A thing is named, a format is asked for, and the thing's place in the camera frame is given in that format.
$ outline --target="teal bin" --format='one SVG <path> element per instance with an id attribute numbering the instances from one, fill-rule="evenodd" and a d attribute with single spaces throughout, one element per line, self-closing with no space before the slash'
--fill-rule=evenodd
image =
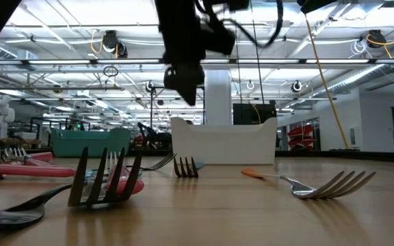
<path id="1" fill-rule="evenodd" d="M 101 157 L 104 148 L 108 152 L 120 153 L 122 147 L 129 151 L 130 131 L 114 128 L 109 132 L 65 131 L 52 128 L 51 140 L 56 157 L 80 157 L 84 147 L 89 148 L 89 157 Z"/>

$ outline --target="table surface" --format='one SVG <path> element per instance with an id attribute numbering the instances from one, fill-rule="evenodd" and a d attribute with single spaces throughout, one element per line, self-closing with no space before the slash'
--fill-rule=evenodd
<path id="1" fill-rule="evenodd" d="M 143 166 L 160 158 L 147 157 Z M 77 159 L 55 159 L 65 166 Z M 98 159 L 88 167 L 96 168 Z M 347 159 L 276 159 L 257 166 L 319 187 L 340 171 L 377 171 L 361 190 L 335 200 L 299 200 L 283 180 L 243 176 L 240 166 L 205 166 L 199 179 L 173 175 L 172 164 L 144 172 L 145 189 L 123 204 L 68 208 L 69 191 L 45 206 L 45 217 L 0 245 L 394 245 L 394 163 Z M 71 178 L 9 176 L 0 180 L 0 209 Z"/>

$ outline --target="ceiling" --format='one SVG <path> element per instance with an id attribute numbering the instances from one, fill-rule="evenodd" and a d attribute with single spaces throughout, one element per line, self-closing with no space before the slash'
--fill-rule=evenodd
<path id="1" fill-rule="evenodd" d="M 237 47 L 231 57 L 241 59 L 256 59 L 257 53 L 260 59 L 284 59 L 284 58 L 314 58 L 312 46 L 306 43 L 300 47 L 303 39 L 308 36 L 308 29 L 304 15 L 295 3 L 285 3 L 285 17 L 281 39 L 277 40 L 271 47 L 265 50 L 256 50 L 245 37 L 238 31 Z M 308 20 L 316 33 L 315 41 L 320 58 L 357 59 L 372 57 L 383 57 L 384 49 L 362 48 L 362 52 L 355 53 L 354 45 L 360 37 L 365 37 L 370 29 L 380 29 L 388 42 L 394 41 L 394 8 L 379 8 L 383 1 L 368 1 L 365 5 L 347 5 L 348 12 L 335 17 L 334 21 L 327 22 L 328 16 L 337 7 L 337 4 L 329 5 L 327 8 L 317 10 L 308 15 Z M 157 13 L 153 0 L 25 0 L 24 7 L 20 6 L 0 33 L 0 47 L 12 52 L 29 51 L 37 59 L 113 59 L 114 55 L 101 48 L 101 36 L 106 30 L 116 30 L 118 38 L 123 41 L 129 52 L 129 58 L 151 58 L 159 59 L 163 52 L 163 40 L 158 32 Z M 253 22 L 255 23 L 257 40 L 268 40 L 274 31 L 277 19 L 274 3 L 257 1 L 251 10 L 241 11 L 233 14 L 221 13 L 224 18 L 234 18 L 242 23 L 245 28 L 254 35 Z M 207 53 L 207 58 L 224 58 L 221 55 Z M 51 90 L 28 92 L 19 97 L 49 97 L 68 98 L 79 94 L 99 98 L 150 98 L 146 92 L 146 84 L 151 81 L 155 86 L 163 85 L 163 65 L 144 66 L 120 66 L 119 74 L 109 79 L 102 76 L 102 66 L 37 66 L 35 71 L 17 70 L 14 66 L 0 66 L 0 86 L 20 87 L 29 83 L 36 87 L 85 87 L 84 90 L 64 90 L 56 94 Z M 75 72 L 63 70 L 75 69 Z M 316 90 L 321 79 L 316 68 L 262 68 L 251 67 L 220 67 L 231 72 L 232 87 L 239 89 L 242 95 L 249 97 L 261 96 L 258 86 L 262 78 L 263 91 L 266 97 L 294 97 L 291 92 L 291 84 L 300 81 L 302 84 L 311 85 L 308 90 Z M 346 69 L 326 69 L 327 80 L 334 79 L 347 72 Z M 121 90 L 111 90 L 116 85 Z M 101 90 L 92 90 L 93 87 L 102 87 Z M 176 92 L 164 90 L 158 98 L 179 97 Z M 103 109 L 99 105 L 86 105 L 80 100 L 74 101 L 43 101 L 46 105 L 72 107 L 83 113 L 111 113 L 109 109 Z M 111 100 L 106 102 L 109 106 L 119 110 L 120 113 L 128 113 L 131 118 L 101 116 L 107 120 L 124 120 L 128 122 L 138 119 L 149 119 L 150 101 L 143 100 Z M 43 105 L 35 105 L 37 108 L 48 112 L 72 113 L 59 109 L 49 109 Z M 182 100 L 166 100 L 164 104 L 154 104 L 159 114 L 155 117 L 155 126 L 168 125 L 170 115 L 167 109 L 182 109 L 179 113 L 197 124 L 202 122 L 202 114 L 198 109 L 203 108 L 203 101 L 198 100 L 197 111 L 189 110 Z"/>

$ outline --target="white column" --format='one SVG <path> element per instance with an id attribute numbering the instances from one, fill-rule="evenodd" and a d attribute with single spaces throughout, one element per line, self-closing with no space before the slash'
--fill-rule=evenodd
<path id="1" fill-rule="evenodd" d="M 206 71 L 205 96 L 207 124 L 232 124 L 231 75 L 228 70 Z"/>

